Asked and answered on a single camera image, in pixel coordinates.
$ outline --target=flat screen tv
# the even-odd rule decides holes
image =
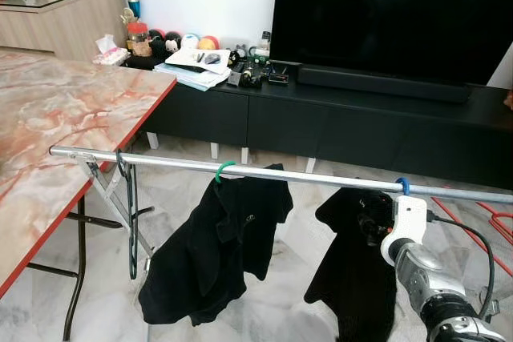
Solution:
[[[276,0],[271,59],[311,83],[429,98],[485,85],[512,41],[513,0]]]

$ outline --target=marble table top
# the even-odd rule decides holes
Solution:
[[[169,74],[0,51],[0,297],[90,186],[49,147],[123,146],[175,83]]]

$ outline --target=black tv screen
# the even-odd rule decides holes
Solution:
[[[486,84],[513,40],[513,0],[276,0],[271,59]]]

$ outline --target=white cabinet leg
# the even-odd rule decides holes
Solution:
[[[242,164],[248,164],[249,161],[249,148],[242,147],[242,152],[240,153],[240,162]]]
[[[147,132],[147,140],[150,143],[150,148],[152,150],[156,150],[159,148],[159,138],[157,138],[157,134],[155,132]]]
[[[307,174],[313,173],[313,168],[315,167],[315,161],[316,161],[315,158],[308,158],[305,173],[307,173]]]
[[[210,156],[212,159],[219,158],[219,143],[210,143]]]

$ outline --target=tiled floor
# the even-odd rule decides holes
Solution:
[[[158,150],[149,150],[144,137],[134,152],[148,155],[211,160],[209,143],[161,137]],[[292,155],[251,151],[252,165],[283,163],[286,170],[303,171],[306,159]],[[240,161],[240,149],[220,146],[220,161]],[[393,181],[398,173],[317,161],[317,174],[340,175]],[[140,220],[141,231],[151,244],[160,245],[184,222],[198,204],[212,175],[193,171],[138,167],[140,206],[156,210]],[[461,183],[406,175],[412,183],[461,188],[477,188]],[[336,320],[323,304],[306,305],[302,296],[321,262],[332,238],[331,231],[315,220],[316,208],[337,189],[291,183],[294,209],[285,225],[278,229],[268,276],[260,282],[246,275],[248,291],[219,314],[217,320],[193,328],[188,318],[173,325],[151,326],[149,340],[164,341],[333,341]],[[429,199],[428,205],[445,216]],[[512,247],[487,223],[489,215],[470,202],[445,201],[466,223],[481,230],[497,256],[513,268]],[[500,207],[513,211],[513,207]],[[111,218],[101,199],[91,190],[87,195],[87,214]],[[425,244],[439,253],[449,269],[462,278],[469,296],[476,301],[487,284],[487,257],[458,228],[430,224]],[[139,268],[144,253],[139,252]],[[76,223],[64,221],[46,242],[34,261],[60,268],[77,266]],[[142,321],[137,293],[143,273],[130,281],[127,268],[127,234],[123,229],[87,227],[87,273],[75,313],[71,333],[73,342],[145,341],[148,327]],[[0,300],[0,341],[41,342],[62,339],[64,316],[74,280],[26,269]],[[513,280],[496,266],[495,296],[502,313],[492,324],[513,340]],[[392,341],[425,340],[426,332],[411,311],[406,293],[400,290],[396,307],[396,326]]]

